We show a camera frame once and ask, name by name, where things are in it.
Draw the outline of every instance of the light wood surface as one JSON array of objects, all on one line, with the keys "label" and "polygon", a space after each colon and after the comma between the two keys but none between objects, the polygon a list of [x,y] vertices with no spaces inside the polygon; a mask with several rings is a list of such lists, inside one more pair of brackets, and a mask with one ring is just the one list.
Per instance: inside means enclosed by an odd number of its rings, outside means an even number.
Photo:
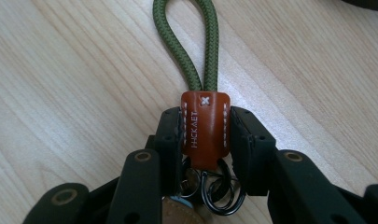
[{"label": "light wood surface", "polygon": [[[307,154],[362,194],[378,183],[378,12],[339,0],[214,0],[219,90],[252,111],[280,149]],[[95,189],[143,148],[184,79],[161,43],[152,1],[0,0],[0,223],[21,223],[49,189]],[[168,18],[203,69],[201,14]],[[209,223],[270,223],[246,198]]]}]

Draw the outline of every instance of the white stitching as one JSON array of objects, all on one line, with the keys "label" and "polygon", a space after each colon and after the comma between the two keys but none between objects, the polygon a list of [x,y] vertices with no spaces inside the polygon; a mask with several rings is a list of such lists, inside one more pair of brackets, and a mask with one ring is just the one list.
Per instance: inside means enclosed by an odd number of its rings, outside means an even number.
[{"label": "white stitching", "polygon": [[182,109],[183,109],[183,124],[185,126],[185,131],[183,133],[183,138],[184,138],[183,145],[185,146],[187,142],[187,132],[188,132],[188,125],[187,125],[188,103],[187,102],[183,104]]},{"label": "white stitching", "polygon": [[224,111],[223,111],[223,117],[224,117],[224,125],[223,125],[223,143],[224,148],[227,148],[227,104],[224,104]]}]

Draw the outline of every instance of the keychain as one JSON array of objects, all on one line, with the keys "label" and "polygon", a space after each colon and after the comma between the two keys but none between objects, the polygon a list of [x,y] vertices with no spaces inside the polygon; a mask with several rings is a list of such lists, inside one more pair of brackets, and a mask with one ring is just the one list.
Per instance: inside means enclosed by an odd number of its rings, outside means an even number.
[{"label": "keychain", "polygon": [[[218,24],[211,0],[196,0],[205,21],[205,67],[203,86],[191,58],[188,56],[168,24],[165,8],[168,0],[155,0],[153,19],[161,39],[179,64],[189,91],[181,97],[182,153],[187,157],[182,165],[182,197],[204,203],[213,213],[228,216],[235,213],[245,198],[243,188],[235,204],[231,173],[222,158],[230,153],[230,97],[217,91]],[[216,180],[207,184],[208,176]],[[224,206],[216,206],[230,192]]]}]

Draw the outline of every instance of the round hole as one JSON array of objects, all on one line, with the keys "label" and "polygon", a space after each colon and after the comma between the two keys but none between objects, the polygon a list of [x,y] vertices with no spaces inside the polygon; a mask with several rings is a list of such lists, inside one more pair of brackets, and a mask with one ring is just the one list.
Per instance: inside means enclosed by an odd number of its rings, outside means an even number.
[{"label": "round hole", "polygon": [[346,220],[345,217],[337,214],[331,215],[331,220],[333,220],[334,223],[336,224],[348,224],[348,220]]},{"label": "round hole", "polygon": [[295,152],[286,152],[285,157],[290,161],[302,161],[302,156]]},{"label": "round hole", "polygon": [[134,224],[140,220],[140,216],[137,213],[130,213],[124,218],[124,223]]},{"label": "round hole", "polygon": [[58,191],[52,198],[51,202],[54,205],[60,206],[72,202],[77,196],[75,189],[63,189]]},{"label": "round hole", "polygon": [[148,161],[151,158],[151,154],[148,152],[139,152],[135,155],[137,161]]}]

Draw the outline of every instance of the wooden table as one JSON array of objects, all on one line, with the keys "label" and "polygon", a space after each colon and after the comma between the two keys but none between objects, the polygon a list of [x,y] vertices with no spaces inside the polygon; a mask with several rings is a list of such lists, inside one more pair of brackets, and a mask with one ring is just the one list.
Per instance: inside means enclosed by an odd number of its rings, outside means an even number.
[{"label": "wooden table", "polygon": [[[307,154],[362,194],[378,183],[378,12],[339,0],[214,0],[219,90],[252,111],[280,149]],[[0,223],[21,223],[65,182],[95,189],[143,148],[187,90],[152,20],[152,1],[0,0]],[[168,19],[203,70],[201,14]],[[209,223],[269,223],[247,197]]]}]

